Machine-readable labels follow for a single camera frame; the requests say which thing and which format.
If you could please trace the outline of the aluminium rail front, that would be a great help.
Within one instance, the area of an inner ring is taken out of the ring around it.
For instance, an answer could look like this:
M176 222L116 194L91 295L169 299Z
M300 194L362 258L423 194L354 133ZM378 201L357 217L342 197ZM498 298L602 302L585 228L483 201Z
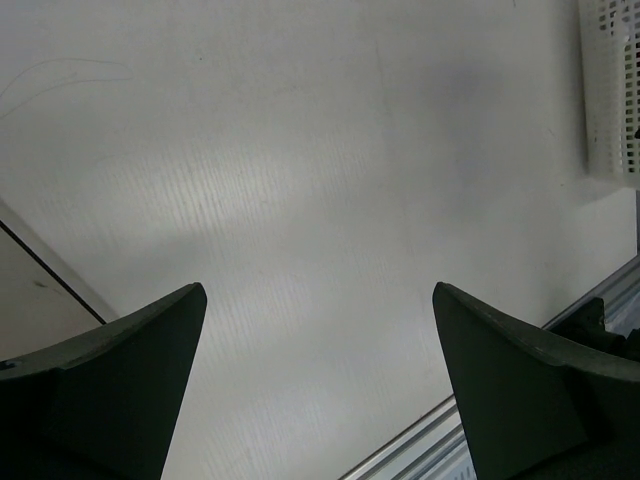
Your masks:
M548 321L559 325L592 297L604 301L604 326L628 335L639 327L639 258L634 257ZM428 414L343 476L345 479L475 479L455 399Z

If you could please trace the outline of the clear acrylic utensil box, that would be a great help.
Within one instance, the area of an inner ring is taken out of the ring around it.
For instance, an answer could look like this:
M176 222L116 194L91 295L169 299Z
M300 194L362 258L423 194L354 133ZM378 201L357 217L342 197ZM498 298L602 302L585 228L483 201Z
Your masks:
M118 318L6 203L1 204L1 360L55 345Z

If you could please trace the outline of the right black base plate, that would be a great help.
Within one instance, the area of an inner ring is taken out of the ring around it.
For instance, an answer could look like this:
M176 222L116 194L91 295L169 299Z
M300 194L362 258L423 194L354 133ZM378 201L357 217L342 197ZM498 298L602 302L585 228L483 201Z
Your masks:
M605 304L601 298L592 298L575 312L554 325L550 331L588 348L639 361L639 315L632 313L625 322L606 329Z

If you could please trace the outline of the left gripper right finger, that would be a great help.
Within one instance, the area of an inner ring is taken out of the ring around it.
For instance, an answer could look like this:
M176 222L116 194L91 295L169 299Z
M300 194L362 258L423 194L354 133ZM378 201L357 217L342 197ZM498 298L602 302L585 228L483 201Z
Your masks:
M639 361L438 283L437 332L481 479L635 479Z

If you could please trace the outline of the white plastic basket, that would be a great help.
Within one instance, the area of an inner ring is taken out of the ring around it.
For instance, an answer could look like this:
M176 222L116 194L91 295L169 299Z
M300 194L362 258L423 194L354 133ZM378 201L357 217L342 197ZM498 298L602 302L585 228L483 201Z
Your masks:
M578 3L589 173L639 188L639 3Z

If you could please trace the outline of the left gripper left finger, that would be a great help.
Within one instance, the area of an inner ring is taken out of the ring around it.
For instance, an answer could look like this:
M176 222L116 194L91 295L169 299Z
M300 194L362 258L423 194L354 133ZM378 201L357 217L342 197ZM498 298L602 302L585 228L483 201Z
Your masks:
M2 361L2 478L160 478L206 306L203 286L192 283Z

